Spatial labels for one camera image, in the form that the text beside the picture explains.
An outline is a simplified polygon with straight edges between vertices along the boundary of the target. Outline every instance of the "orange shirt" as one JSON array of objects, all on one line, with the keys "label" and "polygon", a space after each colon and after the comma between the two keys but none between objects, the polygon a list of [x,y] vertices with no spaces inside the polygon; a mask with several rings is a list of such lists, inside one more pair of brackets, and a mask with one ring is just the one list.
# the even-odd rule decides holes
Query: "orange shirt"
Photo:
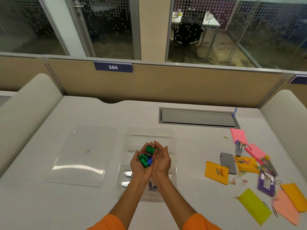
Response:
[{"label": "orange shirt", "polygon": [[[122,222],[113,215],[106,215],[93,227],[87,230],[125,230]],[[221,230],[218,226],[209,222],[203,215],[194,214],[184,224],[182,230]]]}]

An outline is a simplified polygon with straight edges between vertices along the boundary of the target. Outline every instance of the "beige pillar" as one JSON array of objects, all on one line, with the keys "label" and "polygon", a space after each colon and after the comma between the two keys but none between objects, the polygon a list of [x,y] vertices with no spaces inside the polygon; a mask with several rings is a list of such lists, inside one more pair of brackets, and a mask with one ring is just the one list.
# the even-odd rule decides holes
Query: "beige pillar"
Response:
[{"label": "beige pillar", "polygon": [[139,0],[142,60],[164,62],[171,0]]}]

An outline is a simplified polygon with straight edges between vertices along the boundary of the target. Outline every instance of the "clear plastic lid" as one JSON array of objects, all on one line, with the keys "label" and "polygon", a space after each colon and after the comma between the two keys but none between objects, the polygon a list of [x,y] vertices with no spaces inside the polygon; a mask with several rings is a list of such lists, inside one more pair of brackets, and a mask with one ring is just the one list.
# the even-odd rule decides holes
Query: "clear plastic lid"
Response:
[{"label": "clear plastic lid", "polygon": [[118,130],[77,126],[53,165],[48,182],[100,187]]},{"label": "clear plastic lid", "polygon": [[[163,147],[168,146],[169,156],[172,159],[172,165],[169,170],[169,178],[171,182],[177,187],[177,161],[176,161],[176,147],[175,147],[175,132],[171,129],[153,129],[153,128],[136,128],[131,127],[127,130],[121,162],[118,170],[117,190],[118,195],[127,188],[128,183],[131,181],[132,176],[130,161],[135,154],[136,150],[140,150],[146,142],[158,141]],[[154,187],[153,181],[150,181],[146,187],[141,200],[143,201],[163,201],[159,190]]]}]

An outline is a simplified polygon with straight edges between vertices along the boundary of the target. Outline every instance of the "purple package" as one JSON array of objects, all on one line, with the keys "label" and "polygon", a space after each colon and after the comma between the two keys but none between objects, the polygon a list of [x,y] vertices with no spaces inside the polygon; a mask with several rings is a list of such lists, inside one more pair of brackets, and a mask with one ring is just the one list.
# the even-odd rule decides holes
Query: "purple package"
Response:
[{"label": "purple package", "polygon": [[258,190],[267,193],[271,196],[275,194],[275,179],[274,176],[260,170],[260,175],[258,179]]}]

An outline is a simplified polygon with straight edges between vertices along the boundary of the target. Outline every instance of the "chair backrest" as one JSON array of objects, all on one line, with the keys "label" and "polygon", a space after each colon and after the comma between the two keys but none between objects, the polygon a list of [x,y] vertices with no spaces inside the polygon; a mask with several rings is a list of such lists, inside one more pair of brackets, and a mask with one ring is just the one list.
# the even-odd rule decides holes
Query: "chair backrest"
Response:
[{"label": "chair backrest", "polygon": [[178,32],[174,35],[174,40],[182,42],[182,45],[188,46],[191,42],[198,42],[205,18],[204,11],[186,10],[182,14]]},{"label": "chair backrest", "polygon": [[38,74],[0,107],[0,177],[62,97],[46,74]]},{"label": "chair backrest", "polygon": [[261,109],[271,129],[307,181],[307,109],[290,90],[279,91]]}]

